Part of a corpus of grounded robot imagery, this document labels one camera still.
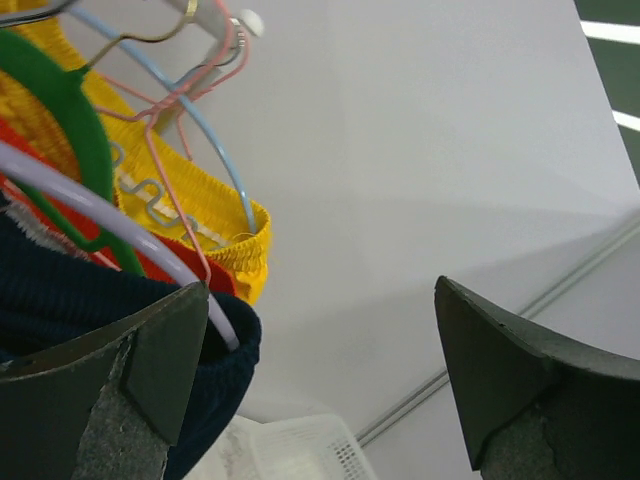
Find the navy blue shorts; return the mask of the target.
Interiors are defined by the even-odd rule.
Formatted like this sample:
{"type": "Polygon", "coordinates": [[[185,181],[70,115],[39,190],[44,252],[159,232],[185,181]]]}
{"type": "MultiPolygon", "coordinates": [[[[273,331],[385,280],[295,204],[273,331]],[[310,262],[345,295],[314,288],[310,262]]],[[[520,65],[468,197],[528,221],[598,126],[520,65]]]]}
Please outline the navy blue shorts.
{"type": "Polygon", "coordinates": [[[261,323],[205,289],[146,279],[37,244],[1,203],[1,475],[181,479],[237,412],[261,323]]]}

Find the translucent lilac hanger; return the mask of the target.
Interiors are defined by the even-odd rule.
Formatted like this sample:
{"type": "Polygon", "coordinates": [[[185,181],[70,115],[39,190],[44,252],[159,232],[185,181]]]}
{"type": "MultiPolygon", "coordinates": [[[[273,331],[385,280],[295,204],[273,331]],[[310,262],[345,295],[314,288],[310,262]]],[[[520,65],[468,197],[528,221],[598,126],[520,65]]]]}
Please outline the translucent lilac hanger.
{"type": "Polygon", "coordinates": [[[91,216],[168,273],[173,284],[144,280],[42,247],[1,220],[1,305],[76,330],[104,326],[151,305],[195,274],[164,244],[87,188],[8,144],[1,171],[91,216]]]}

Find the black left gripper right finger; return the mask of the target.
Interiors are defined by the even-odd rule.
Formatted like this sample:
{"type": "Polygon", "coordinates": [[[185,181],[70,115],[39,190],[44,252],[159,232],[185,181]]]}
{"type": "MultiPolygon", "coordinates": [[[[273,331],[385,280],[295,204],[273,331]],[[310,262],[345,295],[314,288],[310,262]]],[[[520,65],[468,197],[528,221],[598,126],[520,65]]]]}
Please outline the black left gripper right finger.
{"type": "Polygon", "coordinates": [[[471,468],[484,479],[636,479],[639,362],[440,277],[437,326],[471,468]]]}

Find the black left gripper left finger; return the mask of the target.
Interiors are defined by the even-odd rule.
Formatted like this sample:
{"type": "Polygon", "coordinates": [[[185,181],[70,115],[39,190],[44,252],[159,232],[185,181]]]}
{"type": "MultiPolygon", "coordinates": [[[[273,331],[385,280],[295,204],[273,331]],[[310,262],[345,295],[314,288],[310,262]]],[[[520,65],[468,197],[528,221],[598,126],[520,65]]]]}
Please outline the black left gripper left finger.
{"type": "Polygon", "coordinates": [[[197,283],[1,367],[4,479],[160,479],[208,316],[197,283]]]}

